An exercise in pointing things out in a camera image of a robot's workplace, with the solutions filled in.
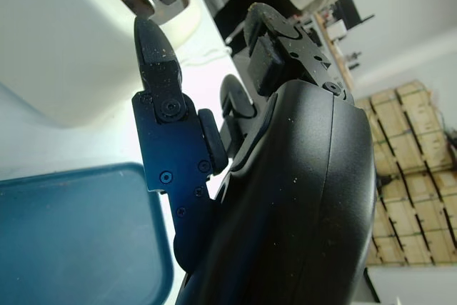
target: white countertop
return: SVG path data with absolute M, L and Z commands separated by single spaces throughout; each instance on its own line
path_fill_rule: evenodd
M 194 100 L 197 109 L 212 110 L 220 127 L 220 85 L 225 75 L 238 73 L 230 56 L 224 53 L 224 43 L 203 0 L 199 1 L 201 23 L 176 54 L 183 62 L 184 93 Z M 0 84 L 0 123 L 0 180 L 107 164 L 141 163 L 130 101 L 120 102 L 108 116 L 87 126 L 64 128 Z M 224 173 L 210 180 L 210 194 L 215 194 L 223 176 Z M 173 251 L 171 212 L 166 196 L 160 198 Z M 184 271 L 174 261 L 174 283 L 167 305 L 174 304 L 183 277 Z

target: white wall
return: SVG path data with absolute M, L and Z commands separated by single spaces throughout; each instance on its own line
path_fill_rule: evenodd
M 457 25 L 455 0 L 354 1 L 362 17 L 376 14 L 374 19 L 351 30 L 341 42 L 345 54 L 363 52 L 359 58 L 361 66 L 353 71 L 356 82 Z
M 382 304 L 455 305 L 457 267 L 369 268 L 368 275 Z

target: metal bracket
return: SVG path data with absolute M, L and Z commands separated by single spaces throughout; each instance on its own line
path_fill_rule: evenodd
M 228 164 L 209 110 L 196 113 L 181 91 L 181 70 L 160 28 L 135 20 L 135 42 L 145 91 L 132 99 L 148 190 L 167 193 L 176 236 L 174 253 L 191 273 L 214 225 L 217 203 L 206 180 Z
M 353 104 L 343 82 L 335 84 L 328 75 L 330 61 L 303 29 L 289 24 L 271 6 L 251 6 L 244 36 L 251 55 L 248 72 L 261 96 L 270 96 L 285 82 L 300 79 Z

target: wooden crate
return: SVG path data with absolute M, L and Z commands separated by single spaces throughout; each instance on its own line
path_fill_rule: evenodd
M 416 220 L 415 212 L 408 200 L 386 203 L 387 214 L 399 236 L 419 234 L 421 228 Z
M 373 266 L 377 264 L 382 264 L 382 260 L 380 259 L 378 255 L 378 249 L 376 249 L 376 246 L 374 245 L 373 239 L 371 240 L 371 243 L 368 247 L 368 254 L 366 257 L 366 264 L 368 266 Z
M 413 202 L 438 198 L 433 181 L 426 172 L 406 175 L 405 181 Z
M 403 179 L 395 179 L 390 184 L 383 186 L 381 196 L 386 204 L 392 201 L 408 200 Z
M 449 215 L 451 226 L 457 229 L 457 194 L 451 196 L 443 196 L 444 206 Z
M 448 223 L 439 199 L 414 203 L 424 231 L 447 229 Z
M 373 110 L 365 110 L 365 113 L 370 124 L 371 139 L 373 139 L 373 142 L 386 143 L 386 137 L 384 136 L 384 133 L 379 126 L 377 115 L 375 115 Z
M 426 231 L 425 235 L 436 263 L 457 262 L 456 249 L 449 230 Z
M 430 252 L 421 235 L 400 237 L 408 263 L 410 264 L 430 264 Z
M 356 107 L 362 109 L 364 111 L 369 110 L 371 111 L 371 104 L 369 98 L 357 99 L 354 101 Z
M 376 239 L 378 254 L 385 264 L 404 264 L 405 255 L 395 237 L 383 237 Z
M 433 177 L 438 184 L 442 196 L 457 194 L 457 172 L 440 171 L 433 173 Z
M 426 90 L 401 96 L 401 101 L 416 134 L 442 130 Z
M 371 96 L 371 103 L 373 104 L 373 107 L 375 107 L 379 104 L 388 103 L 390 101 L 396 101 L 396 100 L 397 100 L 397 96 L 395 95 L 395 91 L 392 89 L 378 92 Z
M 374 98 L 375 97 L 373 96 L 373 109 L 375 110 L 388 138 L 399 136 L 411 131 L 395 94 L 394 98 L 378 102 L 377 104 L 375 104 Z
M 380 175 L 397 175 L 399 173 L 396 159 L 387 143 L 373 145 L 376 172 Z
M 381 191 L 386 209 L 376 205 L 373 237 L 378 251 L 376 255 L 371 247 L 370 263 L 404 265 L 405 257 L 414 266 L 456 263 L 451 232 L 457 231 L 457 173 L 448 171 L 453 160 L 430 94 L 415 81 L 357 105 L 371 126 L 376 171 L 393 177 Z
M 418 135 L 423 155 L 428 166 L 433 170 L 449 169 L 452 167 L 452 157 L 448 143 L 442 131 L 432 131 Z
M 426 170 L 426 166 L 412 133 L 393 137 L 389 139 L 389 141 L 391 142 L 398 164 L 400 164 L 401 169 L 407 174 Z
M 423 173 L 411 174 L 405 179 L 423 230 L 447 229 L 443 204 L 438 198 L 431 177 Z
M 417 91 L 426 90 L 425 86 L 420 81 L 412 81 L 407 84 L 404 84 L 400 87 L 397 87 L 397 93 L 400 96 L 405 96 Z
M 393 236 L 391 222 L 388 220 L 387 212 L 380 201 L 376 203 L 376 210 L 374 212 L 373 222 L 373 237 L 387 237 Z

